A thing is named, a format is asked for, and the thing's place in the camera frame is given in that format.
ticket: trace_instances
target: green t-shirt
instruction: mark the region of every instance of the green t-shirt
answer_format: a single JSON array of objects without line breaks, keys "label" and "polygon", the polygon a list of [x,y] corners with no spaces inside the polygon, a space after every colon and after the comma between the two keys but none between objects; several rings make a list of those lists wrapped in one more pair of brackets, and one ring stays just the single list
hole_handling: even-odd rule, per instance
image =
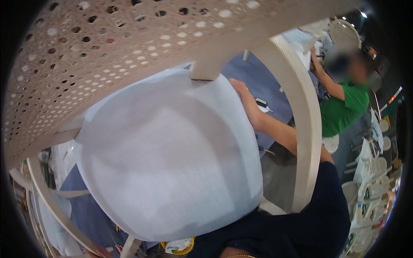
[{"label": "green t-shirt", "polygon": [[320,104],[323,137],[332,137],[347,129],[368,108],[368,87],[352,81],[339,83],[344,90],[344,101],[331,97]]}]

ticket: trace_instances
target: seat cushion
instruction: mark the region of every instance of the seat cushion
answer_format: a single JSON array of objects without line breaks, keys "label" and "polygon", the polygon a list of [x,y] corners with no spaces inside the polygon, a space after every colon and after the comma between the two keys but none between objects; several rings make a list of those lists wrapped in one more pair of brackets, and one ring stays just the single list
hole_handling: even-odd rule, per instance
[{"label": "seat cushion", "polygon": [[144,241],[214,231],[263,196],[254,131],[223,75],[165,70],[117,91],[89,109],[74,153],[102,210]]}]

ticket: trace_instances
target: person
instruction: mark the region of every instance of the person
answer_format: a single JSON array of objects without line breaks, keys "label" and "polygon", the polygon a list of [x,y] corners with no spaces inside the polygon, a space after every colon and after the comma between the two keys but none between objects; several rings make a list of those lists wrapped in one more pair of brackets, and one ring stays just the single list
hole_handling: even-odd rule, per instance
[{"label": "person", "polygon": [[335,83],[318,62],[315,48],[311,49],[311,62],[314,66],[312,72],[331,96],[320,104],[323,137],[333,137],[343,132],[367,110],[368,64],[364,58],[361,50],[353,53],[348,65],[351,80]]},{"label": "person", "polygon": [[[253,129],[296,155],[296,130],[259,110],[244,83],[233,78],[229,81],[241,98]],[[232,224],[197,236],[187,258],[338,257],[349,230],[350,217],[337,170],[322,147],[313,196],[304,210],[276,216],[254,210]],[[103,249],[96,251],[109,257]]]}]

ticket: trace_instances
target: chair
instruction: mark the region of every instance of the chair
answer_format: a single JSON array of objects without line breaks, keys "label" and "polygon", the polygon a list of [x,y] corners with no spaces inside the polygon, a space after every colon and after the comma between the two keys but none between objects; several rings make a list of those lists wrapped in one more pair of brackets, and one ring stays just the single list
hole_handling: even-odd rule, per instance
[{"label": "chair", "polygon": [[[45,7],[31,26],[8,85],[2,125],[5,134],[10,134],[5,139],[5,160],[10,174],[26,189],[37,191],[62,227],[91,252],[95,253],[90,239],[71,224],[53,199],[37,152],[73,140],[81,130],[77,116],[108,95],[189,61],[194,62],[189,74],[194,80],[216,80],[222,64],[244,49],[266,65],[282,85],[296,118],[292,211],[299,212],[310,201],[321,146],[318,103],[302,63],[280,36],[273,35],[349,11],[355,1],[334,6],[326,0],[288,6],[271,1],[249,1],[246,6],[232,2],[210,1],[202,7],[181,3],[194,7],[189,10],[196,10],[195,15],[181,15],[175,10],[179,3],[169,1],[157,2],[156,9],[146,3],[102,8],[95,1],[87,5],[59,2]],[[28,159],[33,185],[14,170],[24,159]],[[132,256],[139,244],[130,235],[122,257]]]}]

